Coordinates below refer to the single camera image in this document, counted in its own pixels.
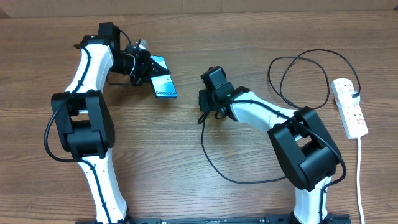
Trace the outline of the blue Galaxy S24 smartphone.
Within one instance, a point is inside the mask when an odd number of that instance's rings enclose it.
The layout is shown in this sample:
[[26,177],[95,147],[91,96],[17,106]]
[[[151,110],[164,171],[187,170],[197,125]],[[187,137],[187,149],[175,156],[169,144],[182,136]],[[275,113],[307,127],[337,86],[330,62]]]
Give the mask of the blue Galaxy S24 smartphone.
[[150,75],[150,81],[157,98],[176,98],[178,96],[171,74],[162,76]]

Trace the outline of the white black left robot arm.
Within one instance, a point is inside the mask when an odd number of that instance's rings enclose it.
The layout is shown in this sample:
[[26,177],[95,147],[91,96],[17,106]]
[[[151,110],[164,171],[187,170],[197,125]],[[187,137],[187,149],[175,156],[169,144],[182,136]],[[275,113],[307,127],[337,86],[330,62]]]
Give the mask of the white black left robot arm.
[[151,54],[143,39],[121,49],[122,35],[112,22],[100,23],[98,34],[86,35],[75,45],[80,64],[65,91],[52,96],[53,115],[44,133],[47,154],[63,162],[49,149],[49,130],[55,124],[63,149],[72,155],[68,161],[81,167],[95,203],[95,223],[134,223],[113,166],[116,134],[103,96],[109,74],[127,75],[130,86],[149,82],[158,98],[177,97],[165,59]]

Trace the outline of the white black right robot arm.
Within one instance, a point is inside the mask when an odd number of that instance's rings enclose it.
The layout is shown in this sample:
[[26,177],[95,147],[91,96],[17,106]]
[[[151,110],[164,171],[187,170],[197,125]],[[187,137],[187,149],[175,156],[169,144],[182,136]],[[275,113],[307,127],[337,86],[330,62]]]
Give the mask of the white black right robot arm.
[[315,110],[281,108],[260,99],[250,89],[235,88],[225,71],[211,67],[201,75],[206,88],[199,92],[198,122],[208,115],[229,117],[267,133],[284,177],[295,187],[295,207],[290,215],[270,215],[267,223],[334,223],[326,210],[328,187],[337,165],[343,165],[340,151]]

